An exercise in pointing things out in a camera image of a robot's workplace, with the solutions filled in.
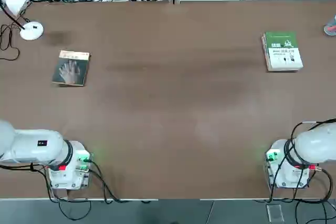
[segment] green book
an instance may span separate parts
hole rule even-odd
[[[268,31],[261,40],[269,71],[297,71],[303,67],[296,33]]]
[[[84,86],[90,53],[61,50],[53,75],[53,83]]]

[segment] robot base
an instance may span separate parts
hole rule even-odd
[[[64,170],[48,169],[51,187],[54,189],[76,190],[88,186],[89,169],[91,163],[84,162],[91,159],[91,155],[84,146],[77,141],[70,141],[73,155],[70,163]]]
[[[275,141],[266,153],[265,172],[270,187],[272,187],[274,183],[275,173],[285,156],[283,147],[286,141],[285,139]],[[296,188],[299,183],[298,188],[305,188],[309,179],[309,169],[303,170],[301,179],[300,176],[301,170],[291,166],[288,161],[285,160],[276,177],[275,186],[278,188]]]

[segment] black label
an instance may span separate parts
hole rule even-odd
[[[47,146],[47,140],[39,140],[37,141],[37,146]]]

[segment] hand image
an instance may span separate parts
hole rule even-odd
[[[80,69],[75,60],[69,60],[64,63],[59,69],[59,75],[63,78],[66,84],[76,84],[80,74]]]

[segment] tabletop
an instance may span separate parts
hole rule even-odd
[[[323,33],[335,4],[34,3],[26,17],[45,33],[15,34],[20,58],[0,62],[0,117],[82,142],[120,198],[267,198],[264,152],[298,122],[335,115],[334,38]],[[272,30],[297,32],[301,71],[267,72],[261,36]],[[85,87],[51,83],[62,49],[91,53]],[[47,197],[37,174],[0,178],[2,198]],[[298,197],[322,198],[320,180]],[[102,198],[101,184],[76,194]]]

